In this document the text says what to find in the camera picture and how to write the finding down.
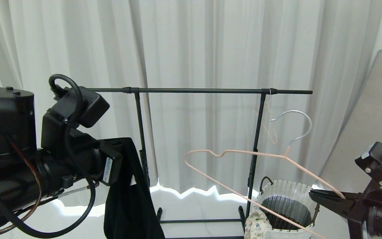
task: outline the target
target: light under curtain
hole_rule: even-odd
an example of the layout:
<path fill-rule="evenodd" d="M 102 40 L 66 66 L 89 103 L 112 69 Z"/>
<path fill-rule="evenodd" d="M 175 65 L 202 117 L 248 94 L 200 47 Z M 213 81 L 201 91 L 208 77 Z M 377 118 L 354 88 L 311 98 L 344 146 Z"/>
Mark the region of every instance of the light under curtain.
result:
<path fill-rule="evenodd" d="M 287 110 L 312 118 L 311 134 L 288 157 L 320 174 L 367 75 L 381 14 L 377 0 L 0 1 L 0 86 L 35 93 L 38 142 L 41 117 L 54 104 L 47 79 L 55 73 L 89 88 L 313 90 L 267 103 L 274 118 Z M 81 130 L 95 138 L 131 137 L 141 148 L 133 95 L 102 95 L 110 110 Z M 257 95 L 141 98 L 152 186 L 159 180 L 179 192 L 209 189 L 212 183 L 183 163 L 187 151 L 252 150 Z M 272 135 L 275 127 L 278 143 L 262 128 L 260 152 L 283 153 L 307 126 L 299 114 L 269 120 L 265 107 L 263 122 Z M 247 192 L 248 155 L 202 153 L 190 161 Z M 313 183 L 287 162 L 259 157 L 255 189 L 264 176 Z"/>

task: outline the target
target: basket handle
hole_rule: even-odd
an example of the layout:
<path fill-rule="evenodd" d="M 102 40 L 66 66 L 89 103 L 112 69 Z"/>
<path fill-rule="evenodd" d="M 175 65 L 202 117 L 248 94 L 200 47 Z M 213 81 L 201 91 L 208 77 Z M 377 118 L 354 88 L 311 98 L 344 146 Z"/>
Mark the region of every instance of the basket handle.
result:
<path fill-rule="evenodd" d="M 272 182 L 272 180 L 269 177 L 267 177 L 267 176 L 263 177 L 262 181 L 260 182 L 260 187 L 259 187 L 260 195 L 263 194 L 263 190 L 262 189 L 263 189 L 263 182 L 265 181 L 265 179 L 268 179 L 269 182 L 271 183 L 271 185 L 273 185 L 273 182 Z"/>

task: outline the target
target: black shirt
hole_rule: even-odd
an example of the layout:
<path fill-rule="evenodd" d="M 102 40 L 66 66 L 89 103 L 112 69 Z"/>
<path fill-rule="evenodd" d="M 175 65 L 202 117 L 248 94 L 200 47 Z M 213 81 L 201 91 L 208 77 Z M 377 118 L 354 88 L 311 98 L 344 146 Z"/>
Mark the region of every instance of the black shirt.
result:
<path fill-rule="evenodd" d="M 131 138 L 120 140 L 123 161 L 107 196 L 104 234 L 107 239 L 165 239 L 135 145 Z"/>

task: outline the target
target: garment rack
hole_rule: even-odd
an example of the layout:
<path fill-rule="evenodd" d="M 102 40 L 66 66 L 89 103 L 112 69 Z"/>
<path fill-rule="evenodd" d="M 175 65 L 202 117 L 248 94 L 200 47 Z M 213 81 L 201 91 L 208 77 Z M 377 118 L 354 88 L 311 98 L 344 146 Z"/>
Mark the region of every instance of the garment rack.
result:
<path fill-rule="evenodd" d="M 141 138 L 142 149 L 139 151 L 141 158 L 141 165 L 143 167 L 144 175 L 146 176 L 147 183 L 150 185 L 150 176 L 148 173 L 147 152 L 145 147 L 144 138 L 144 125 L 141 111 L 140 93 L 203 93 L 203 94 L 260 94 L 260 105 L 257 116 L 256 134 L 253 143 L 253 152 L 258 152 L 257 145 L 259 143 L 260 127 L 262 122 L 263 107 L 265 104 L 266 95 L 273 94 L 312 94 L 313 91 L 301 90 L 278 90 L 274 88 L 265 89 L 206 89 L 206 88 L 138 88 L 138 87 L 123 87 L 123 88 L 91 88 L 95 92 L 122 92 L 126 94 L 134 94 L 138 114 L 138 125 Z M 252 197 L 254 176 L 256 172 L 257 155 L 253 155 L 250 163 L 250 172 L 247 180 L 248 198 Z M 163 209 L 160 207 L 157 210 L 157 218 L 160 223 L 201 223 L 201 222 L 241 222 L 243 230 L 245 230 L 245 221 L 250 215 L 251 203 L 247 202 L 246 213 L 242 206 L 238 207 L 239 218 L 237 219 L 195 219 L 195 220 L 161 220 Z M 244 236 L 214 236 L 214 237 L 181 237 L 181 238 L 168 238 L 168 239 L 242 239 Z"/>

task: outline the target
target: metal hanger hook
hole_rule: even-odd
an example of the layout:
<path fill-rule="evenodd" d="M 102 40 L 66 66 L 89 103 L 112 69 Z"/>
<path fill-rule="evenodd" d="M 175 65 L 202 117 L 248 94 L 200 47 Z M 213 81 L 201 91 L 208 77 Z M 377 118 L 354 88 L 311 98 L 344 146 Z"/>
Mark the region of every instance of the metal hanger hook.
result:
<path fill-rule="evenodd" d="M 305 136 L 308 135 L 308 134 L 310 133 L 310 131 L 312 130 L 312 120 L 310 119 L 309 115 L 306 115 L 306 113 L 303 113 L 303 112 L 298 111 L 298 110 L 290 110 L 290 111 L 286 111 L 286 112 L 282 113 L 278 118 L 276 118 L 276 119 L 271 119 L 271 121 L 277 121 L 279 118 L 281 118 L 282 115 L 285 115 L 285 114 L 287 114 L 287 113 L 291 113 L 291 112 L 296 112 L 296 113 L 300 113 L 300 114 L 304 115 L 304 116 L 308 119 L 308 121 L 309 121 L 309 130 L 308 130 L 304 135 L 302 135 L 302 136 L 300 136 L 300 137 L 297 137 L 297 138 L 291 140 L 291 141 L 290 141 L 290 144 L 288 144 L 289 147 L 291 147 L 291 145 L 293 144 L 294 141 L 296 141 L 296 140 L 298 140 L 298 139 L 301 139 L 301 138 L 305 137 Z"/>

